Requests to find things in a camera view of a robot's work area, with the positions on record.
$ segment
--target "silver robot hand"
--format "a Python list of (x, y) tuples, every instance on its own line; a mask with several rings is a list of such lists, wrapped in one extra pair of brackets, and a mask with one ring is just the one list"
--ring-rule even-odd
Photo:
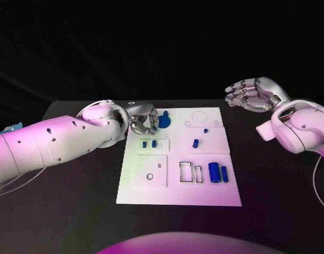
[[(139, 134), (154, 134), (158, 127), (158, 112), (155, 106), (149, 102), (129, 102), (121, 104), (129, 113), (129, 121), (132, 131)], [(151, 128), (144, 123), (149, 117)]]
[(226, 101), (230, 107), (242, 106), (253, 112), (275, 112), (291, 101), (284, 88), (266, 78), (251, 78), (226, 88)]

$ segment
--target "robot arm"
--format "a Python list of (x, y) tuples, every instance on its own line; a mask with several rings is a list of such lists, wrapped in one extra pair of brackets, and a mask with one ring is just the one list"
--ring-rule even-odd
[(255, 112), (272, 111), (272, 119), (256, 127), (265, 141), (277, 138), (292, 153), (305, 150), (324, 156), (324, 107), (305, 100), (291, 100), (269, 78), (248, 79), (230, 86), (226, 101)]
[[(144, 126), (151, 117), (151, 128)], [(79, 118), (61, 116), (0, 134), (0, 183), (27, 172), (61, 164), (125, 139), (131, 128), (154, 134), (158, 112), (147, 102), (122, 107), (100, 101), (84, 108)]]

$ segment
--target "white board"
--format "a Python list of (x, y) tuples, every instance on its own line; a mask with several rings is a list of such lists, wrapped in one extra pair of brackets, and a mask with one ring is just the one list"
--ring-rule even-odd
[[(171, 125), (158, 129), (154, 136), (138, 135), (129, 129), (116, 203), (242, 206), (220, 108), (162, 108), (160, 115), (165, 110)], [(193, 148), (194, 139), (200, 140), (199, 148)], [(191, 163), (193, 182), (181, 182), (181, 162)], [(212, 183), (212, 162), (226, 166), (227, 183)]]

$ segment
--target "blue object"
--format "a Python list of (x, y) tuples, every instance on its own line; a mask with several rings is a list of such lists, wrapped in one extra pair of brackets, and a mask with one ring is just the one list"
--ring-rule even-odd
[(193, 147), (194, 147), (194, 148), (199, 148), (199, 139), (194, 139)]
[(227, 183), (229, 182), (229, 175), (227, 175), (227, 169), (225, 166), (222, 166), (222, 176), (223, 176), (223, 181)]
[(12, 126), (6, 127), (4, 131), (0, 131), (0, 134), (5, 134), (11, 131), (19, 130), (24, 128), (22, 122), (19, 122), (18, 124), (14, 124)]
[(158, 124), (158, 127), (160, 128), (167, 128), (168, 126), (170, 126), (170, 124), (171, 124), (171, 119), (170, 119), (170, 117), (168, 117), (168, 111), (165, 111), (164, 112), (164, 115), (161, 115), (160, 117), (158, 117), (158, 121), (160, 121), (160, 124)]
[(210, 181), (216, 184), (222, 182), (220, 166), (217, 162), (209, 163), (210, 167)]

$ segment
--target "gray table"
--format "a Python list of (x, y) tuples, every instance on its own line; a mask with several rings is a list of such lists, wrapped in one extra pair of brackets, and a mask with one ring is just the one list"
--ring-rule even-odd
[[(168, 231), (226, 235), (288, 253), (324, 253), (324, 208), (313, 189), (318, 154), (294, 155), (277, 140), (262, 140), (255, 127), (269, 113), (230, 108), (223, 100), (151, 102), (157, 108), (220, 107), (243, 207), (116, 204), (122, 141), (48, 168), (0, 197), (0, 253), (96, 253)], [(54, 102), (44, 120), (74, 116), (90, 103)], [(317, 183), (324, 200), (324, 160)]]

